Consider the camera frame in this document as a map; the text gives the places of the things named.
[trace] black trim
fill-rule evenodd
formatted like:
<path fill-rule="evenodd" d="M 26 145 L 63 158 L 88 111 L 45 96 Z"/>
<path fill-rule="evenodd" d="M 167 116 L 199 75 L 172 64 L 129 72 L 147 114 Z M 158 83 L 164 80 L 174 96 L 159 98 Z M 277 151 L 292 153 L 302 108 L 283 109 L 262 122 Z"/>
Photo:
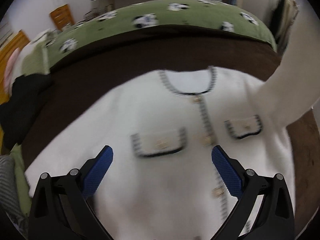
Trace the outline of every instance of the black trim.
<path fill-rule="evenodd" d="M 179 90 L 177 90 L 169 81 L 167 74 L 165 73 L 165 70 L 160 70 L 159 71 L 159 75 L 160 75 L 160 79 L 163 83 L 163 85 L 172 93 L 174 94 L 179 94 L 179 95 L 185 95 L 185 96 L 196 96 L 196 95 L 202 95 L 205 93 L 210 92 L 213 88 L 214 85 L 216 83 L 216 79 L 217 79 L 217 71 L 215 69 L 214 66 L 209 66 L 208 70 L 210 71 L 211 74 L 211 81 L 209 84 L 209 87 L 206 91 L 200 92 L 200 93 L 185 93 L 185 92 L 181 92 Z"/>
<path fill-rule="evenodd" d="M 211 145 L 213 145 L 216 138 L 215 138 L 215 134 L 213 132 L 213 128 L 212 128 L 212 125 L 211 125 L 211 122 L 209 119 L 208 111 L 205 106 L 205 102 L 204 102 L 203 98 L 201 98 L 201 100 L 199 101 L 199 108 L 200 108 L 201 119 L 204 124 L 204 128 L 207 132 L 207 136 L 211 137 Z"/>
<path fill-rule="evenodd" d="M 219 187 L 222 187 L 225 191 L 224 194 L 222 194 L 222 196 L 220 196 L 220 213 L 221 213 L 221 219 L 222 222 L 224 222 L 227 217 L 228 217 L 228 198 L 227 198 L 227 190 L 226 190 L 226 185 L 224 184 L 218 170 L 215 168 L 216 170 L 216 180 L 218 182 Z"/>
<path fill-rule="evenodd" d="M 261 133 L 262 128 L 263 128 L 261 119 L 260 119 L 258 114 L 255 115 L 255 118 L 256 118 L 256 122 L 259 125 L 260 129 L 258 131 L 256 131 L 256 132 L 246 133 L 246 134 L 241 135 L 241 136 L 237 136 L 236 135 L 235 131 L 233 130 L 233 126 L 230 123 L 230 120 L 226 120 L 226 121 L 224 121 L 224 123 L 225 123 L 225 126 L 228 129 L 229 134 L 231 135 L 231 137 L 234 138 L 234 139 L 239 139 L 240 140 L 240 139 L 246 138 L 246 137 L 248 137 L 250 135 L 257 135 L 257 134 Z"/>
<path fill-rule="evenodd" d="M 173 149 L 171 151 L 157 152 L 157 153 L 149 154 L 149 153 L 144 153 L 141 151 L 140 135 L 138 133 L 136 133 L 131 136 L 132 149 L 133 149 L 133 152 L 135 153 L 136 156 L 143 157 L 143 158 L 145 158 L 145 157 L 146 158 L 158 157 L 158 156 L 167 155 L 167 154 L 174 154 L 174 153 L 180 152 L 181 150 L 183 150 L 187 146 L 186 128 L 183 127 L 181 129 L 179 129 L 179 137 L 180 137 L 181 147 L 179 147 L 177 149 Z"/>
<path fill-rule="evenodd" d="M 56 40 L 57 40 L 57 38 L 53 38 L 52 40 L 50 40 L 49 42 L 47 42 L 45 46 L 48 47 L 48 46 L 54 44 L 54 43 L 56 42 Z"/>

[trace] gold button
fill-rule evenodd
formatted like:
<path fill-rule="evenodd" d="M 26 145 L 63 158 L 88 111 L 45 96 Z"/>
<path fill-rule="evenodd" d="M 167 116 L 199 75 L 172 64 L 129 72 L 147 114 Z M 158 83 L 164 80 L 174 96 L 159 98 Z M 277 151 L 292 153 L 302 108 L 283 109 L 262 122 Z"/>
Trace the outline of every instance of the gold button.
<path fill-rule="evenodd" d="M 217 141 L 215 134 L 211 135 L 210 138 L 211 138 L 211 145 L 215 144 Z"/>
<path fill-rule="evenodd" d="M 212 191 L 212 195 L 214 198 L 218 198 L 221 197 L 225 192 L 224 187 L 216 187 L 215 189 L 213 189 Z"/>
<path fill-rule="evenodd" d="M 168 146 L 169 146 L 169 142 L 167 139 L 157 140 L 157 142 L 156 142 L 156 148 L 159 150 L 165 149 Z"/>
<path fill-rule="evenodd" d="M 191 98 L 191 102 L 192 102 L 193 104 L 198 104 L 198 103 L 200 103 L 201 101 L 202 101 L 202 97 L 201 97 L 201 96 L 194 96 L 194 97 Z"/>
<path fill-rule="evenodd" d="M 206 136 L 206 137 L 204 137 L 203 145 L 204 145 L 204 146 L 211 145 L 211 136 Z"/>

